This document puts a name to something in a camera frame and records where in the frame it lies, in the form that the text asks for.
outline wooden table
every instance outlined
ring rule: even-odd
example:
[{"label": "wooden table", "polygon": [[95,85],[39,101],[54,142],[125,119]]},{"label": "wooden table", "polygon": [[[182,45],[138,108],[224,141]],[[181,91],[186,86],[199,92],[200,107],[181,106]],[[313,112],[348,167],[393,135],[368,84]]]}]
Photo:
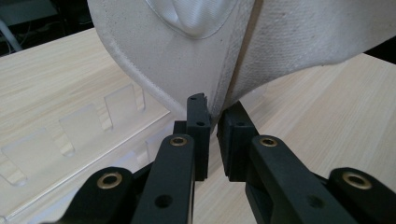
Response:
[{"label": "wooden table", "polygon": [[[44,127],[67,154],[70,144],[59,120],[93,105],[102,128],[111,129],[104,98],[128,85],[139,98],[142,91],[109,57],[94,30],[0,58],[0,147],[5,150]],[[311,171],[327,177],[331,169],[353,167],[396,190],[395,87],[396,65],[358,55],[279,78],[262,87],[264,94],[255,93],[243,104],[260,133],[283,139]],[[153,106],[158,112],[142,122],[172,121],[161,105]],[[147,155],[138,159],[140,166],[148,161]],[[0,154],[0,175],[7,175],[2,162]],[[86,170],[97,167],[93,163]],[[80,185],[88,176],[79,175],[81,179],[74,176],[65,184]],[[56,203],[40,200],[35,203]],[[29,211],[18,210],[9,218],[33,218]],[[224,176],[215,138],[209,178],[197,183],[195,191],[194,223],[255,223],[244,184],[229,183]]]}]

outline screw hole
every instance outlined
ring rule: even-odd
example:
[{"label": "screw hole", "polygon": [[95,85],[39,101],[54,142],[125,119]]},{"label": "screw hole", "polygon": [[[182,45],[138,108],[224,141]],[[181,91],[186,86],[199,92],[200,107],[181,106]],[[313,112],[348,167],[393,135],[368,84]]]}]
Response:
[{"label": "screw hole", "polygon": [[322,208],[324,207],[324,202],[318,198],[317,196],[314,195],[309,195],[307,198],[309,206],[313,208]]},{"label": "screw hole", "polygon": [[103,179],[103,183],[110,185],[110,184],[114,184],[117,181],[117,178],[114,175],[110,175],[105,177],[105,179]]},{"label": "screw hole", "polygon": [[155,199],[155,205],[157,205],[157,207],[159,207],[159,208],[166,208],[166,207],[169,207],[169,205],[171,205],[172,201],[173,200],[172,200],[171,196],[164,194],[164,195],[158,196]]},{"label": "screw hole", "polygon": [[265,147],[275,147],[277,145],[277,141],[275,139],[268,137],[262,138],[260,143]]},{"label": "screw hole", "polygon": [[183,137],[174,137],[171,139],[170,144],[174,147],[181,147],[187,144],[187,139]]},{"label": "screw hole", "polygon": [[357,189],[370,189],[372,187],[371,182],[362,175],[358,175],[351,172],[345,172],[343,179],[348,185]]},{"label": "screw hole", "polygon": [[122,181],[122,175],[119,173],[109,173],[102,175],[96,185],[99,189],[113,189],[118,186]]}]

